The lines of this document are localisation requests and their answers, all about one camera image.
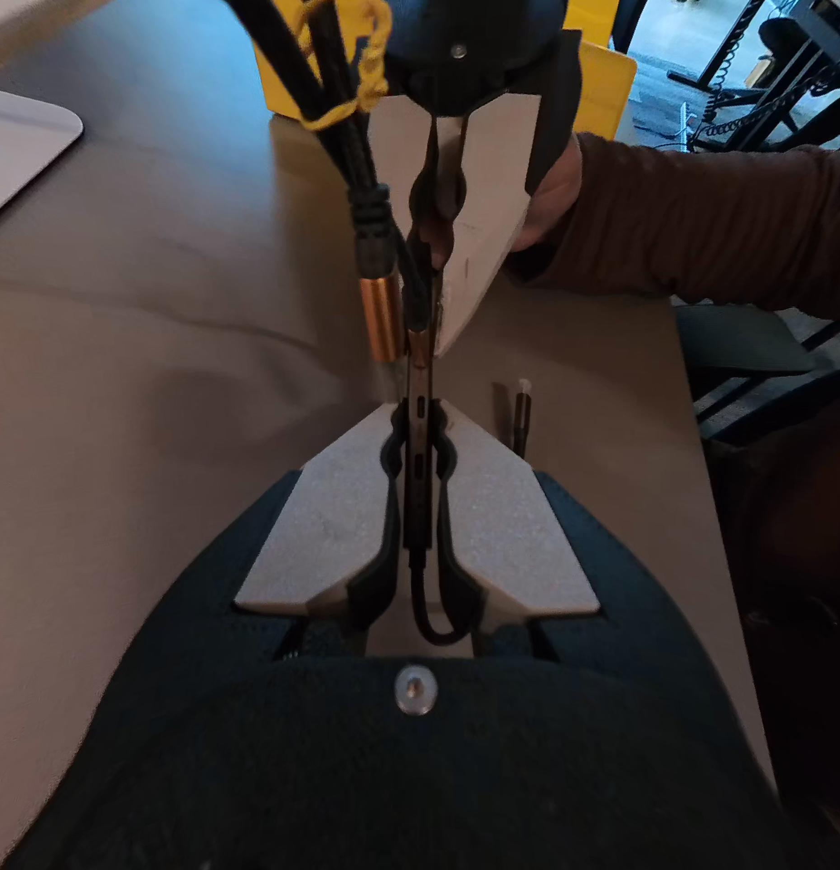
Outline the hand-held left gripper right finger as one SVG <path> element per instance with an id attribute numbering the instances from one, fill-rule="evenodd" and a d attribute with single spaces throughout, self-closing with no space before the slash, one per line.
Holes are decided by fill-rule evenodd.
<path id="1" fill-rule="evenodd" d="M 457 630 L 600 613 L 600 602 L 531 466 L 442 400 L 437 410 L 436 552 L 441 604 Z"/>

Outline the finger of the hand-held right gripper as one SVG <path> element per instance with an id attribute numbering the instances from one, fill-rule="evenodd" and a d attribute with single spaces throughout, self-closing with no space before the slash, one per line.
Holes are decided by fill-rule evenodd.
<path id="1" fill-rule="evenodd" d="M 396 274 L 407 327 L 431 327 L 436 272 L 422 239 L 436 211 L 437 136 L 432 116 L 404 95 L 384 97 L 369 118 L 368 139 L 378 183 L 388 188 Z"/>
<path id="2" fill-rule="evenodd" d="M 540 103 L 535 94 L 504 94 L 464 120 L 464 198 L 452 222 L 454 245 L 443 268 L 436 358 L 447 353 L 474 317 L 523 228 Z"/>

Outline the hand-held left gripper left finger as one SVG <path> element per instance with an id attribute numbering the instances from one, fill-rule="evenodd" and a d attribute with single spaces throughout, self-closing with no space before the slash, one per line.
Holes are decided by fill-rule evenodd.
<path id="1" fill-rule="evenodd" d="M 401 548 L 402 408 L 381 405 L 301 469 L 233 602 L 252 614 L 368 629 Z"/>

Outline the grey usb hub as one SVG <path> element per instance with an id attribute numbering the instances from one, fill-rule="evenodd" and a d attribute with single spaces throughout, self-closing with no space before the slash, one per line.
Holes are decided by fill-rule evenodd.
<path id="1" fill-rule="evenodd" d="M 433 441 L 432 366 L 407 363 L 404 443 L 403 547 L 411 568 L 423 567 L 432 544 Z"/>

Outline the yellow plastic bin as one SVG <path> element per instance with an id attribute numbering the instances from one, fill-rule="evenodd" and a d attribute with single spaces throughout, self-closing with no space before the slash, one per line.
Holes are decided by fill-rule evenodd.
<path id="1" fill-rule="evenodd" d="M 275 1 L 288 24 L 292 24 L 302 2 Z M 579 57 L 583 76 L 582 95 L 575 119 L 577 132 L 591 132 L 606 139 L 617 136 L 622 114 L 627 106 L 636 75 L 636 61 L 609 48 L 614 17 L 619 2 L 567 1 L 563 29 L 582 32 Z M 366 2 L 339 1 L 336 9 L 347 58 L 354 59 L 358 40 L 371 32 L 371 22 L 364 15 Z M 273 114 L 297 121 L 298 107 L 286 87 L 256 44 L 253 45 L 262 91 L 267 108 Z"/>

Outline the black usb-c cable copper plugs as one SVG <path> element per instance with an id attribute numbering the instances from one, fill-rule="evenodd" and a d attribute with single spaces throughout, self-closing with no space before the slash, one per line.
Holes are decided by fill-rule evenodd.
<path id="1" fill-rule="evenodd" d="M 360 52 L 369 36 L 358 58 L 349 63 L 337 10 L 322 10 L 310 24 L 315 53 L 305 58 L 291 24 L 272 2 L 229 1 L 227 5 L 295 101 L 300 124 L 301 115 L 317 118 L 355 95 Z M 402 282 L 396 274 L 389 235 L 388 188 L 378 183 L 368 139 L 370 115 L 357 112 L 317 133 L 301 126 L 317 138 L 347 187 L 360 296 L 373 360 L 393 364 L 411 356 L 424 366 L 431 363 L 432 326 L 405 326 Z"/>

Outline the person's right forearm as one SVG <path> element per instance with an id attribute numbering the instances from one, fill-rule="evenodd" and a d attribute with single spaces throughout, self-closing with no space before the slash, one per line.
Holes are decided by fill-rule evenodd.
<path id="1" fill-rule="evenodd" d="M 578 200 L 507 256 L 514 281 L 840 320 L 840 150 L 693 154 L 577 136 Z"/>

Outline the person's right hand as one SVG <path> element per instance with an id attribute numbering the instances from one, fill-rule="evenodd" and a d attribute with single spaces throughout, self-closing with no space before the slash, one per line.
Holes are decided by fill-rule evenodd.
<path id="1" fill-rule="evenodd" d="M 571 133 L 562 155 L 532 195 L 510 252 L 518 253 L 542 243 L 578 200 L 583 181 L 583 155 L 577 134 Z"/>

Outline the yellow twist tie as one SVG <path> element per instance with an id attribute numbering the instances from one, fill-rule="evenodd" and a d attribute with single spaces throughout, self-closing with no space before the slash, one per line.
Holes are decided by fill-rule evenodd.
<path id="1" fill-rule="evenodd" d="M 389 93 L 384 61 L 393 27 L 391 8 L 385 1 L 354 2 L 354 4 L 358 6 L 360 16 L 372 26 L 369 39 L 360 52 L 356 93 L 353 97 L 318 115 L 317 118 L 305 118 L 301 115 L 301 124 L 308 131 L 317 133 L 330 129 L 357 112 L 369 114 Z M 315 53 L 310 24 L 315 22 L 326 8 L 336 10 L 336 2 L 306 2 L 302 3 L 295 12 L 291 30 L 300 53 L 305 58 Z"/>

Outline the person's dark clothed lap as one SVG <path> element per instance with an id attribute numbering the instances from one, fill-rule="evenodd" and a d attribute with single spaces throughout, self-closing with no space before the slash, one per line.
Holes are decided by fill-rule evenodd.
<path id="1" fill-rule="evenodd" d="M 778 792 L 840 868 L 840 372 L 702 446 Z"/>

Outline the black office chair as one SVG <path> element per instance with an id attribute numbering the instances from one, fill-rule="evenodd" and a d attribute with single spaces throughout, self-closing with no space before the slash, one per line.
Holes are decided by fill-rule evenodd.
<path id="1" fill-rule="evenodd" d="M 675 324 L 705 442 L 748 445 L 840 397 L 838 320 L 700 304 Z"/>

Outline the white display stand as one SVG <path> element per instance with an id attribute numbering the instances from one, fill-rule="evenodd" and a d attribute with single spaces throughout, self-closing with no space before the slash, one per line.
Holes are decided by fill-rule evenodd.
<path id="1" fill-rule="evenodd" d="M 83 132 L 65 107 L 0 91 L 0 210 Z"/>

